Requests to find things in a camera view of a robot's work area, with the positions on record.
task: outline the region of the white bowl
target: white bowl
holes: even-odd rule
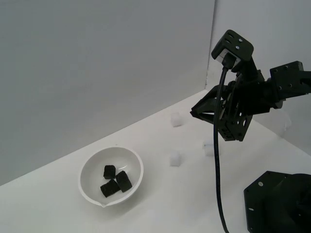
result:
[[[105,165],[114,165],[116,174],[125,171],[132,188],[126,192],[117,192],[106,198],[100,187],[107,183],[104,175]],[[89,202],[106,207],[115,205],[128,199],[140,185],[144,167],[140,156],[131,149],[124,147],[110,147],[92,155],[84,164],[79,176],[79,190],[82,196]]]

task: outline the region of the bowl rim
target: bowl rim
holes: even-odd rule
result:
[[[129,192],[126,196],[124,196],[123,198],[121,199],[118,199],[118,200],[115,200],[115,201],[112,201],[110,203],[108,203],[107,205],[103,204],[103,203],[100,203],[98,201],[95,201],[93,200],[92,198],[90,198],[88,195],[85,194],[85,192],[83,191],[82,187],[81,187],[81,175],[82,175],[82,170],[84,168],[84,166],[86,165],[86,163],[97,153],[103,151],[103,150],[106,150],[106,149],[109,149],[109,148],[123,148],[123,149],[126,149],[126,150],[129,150],[130,152],[132,152],[138,159],[139,161],[139,164],[140,164],[140,176],[139,176],[139,179],[138,179],[138,182],[137,184],[135,185],[135,187],[132,188],[131,192]],[[86,161],[85,163],[83,163],[83,166],[81,167],[80,169],[80,172],[79,172],[79,179],[78,179],[78,187],[79,187],[79,191],[81,193],[81,195],[89,202],[95,204],[95,205],[99,205],[99,206],[102,206],[102,207],[106,207],[106,206],[110,206],[110,205],[115,205],[115,204],[118,204],[126,199],[128,199],[130,196],[132,196],[134,194],[134,192],[138,189],[140,183],[141,183],[141,180],[142,180],[142,176],[144,174],[144,166],[143,166],[143,163],[142,163],[142,160],[140,158],[140,156],[131,148],[128,148],[128,147],[124,147],[124,146],[113,146],[113,147],[105,147],[105,148],[102,148],[100,149],[99,151],[97,151],[96,153],[94,153],[93,155],[91,155]]]

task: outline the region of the white table surface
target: white table surface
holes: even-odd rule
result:
[[[212,125],[189,114],[205,93],[0,186],[0,232],[222,233],[214,158],[205,157],[202,149],[203,141],[212,139]],[[172,112],[180,112],[183,126],[171,126]],[[79,170],[90,155],[117,144],[141,156],[141,186],[123,204],[95,206],[79,193]],[[171,150],[182,151],[181,167],[169,167]],[[231,233],[248,232],[243,190],[265,171],[311,174],[309,155],[255,121],[243,142],[220,141],[220,150],[223,207]]]

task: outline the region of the black foam block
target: black foam block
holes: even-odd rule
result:
[[[118,175],[116,175],[116,180],[123,193],[132,187],[132,184],[130,180],[128,179],[128,176],[125,173],[125,171],[122,171]]]
[[[116,167],[113,165],[106,165],[104,169],[104,178],[106,180],[114,179],[116,177]]]
[[[111,196],[112,194],[115,194],[119,190],[120,187],[114,180],[110,180],[108,183],[101,186],[101,191],[106,198]]]

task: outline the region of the mounting plate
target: mounting plate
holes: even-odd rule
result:
[[[266,171],[244,190],[247,229],[250,233],[274,233],[265,222],[263,201],[290,174]]]

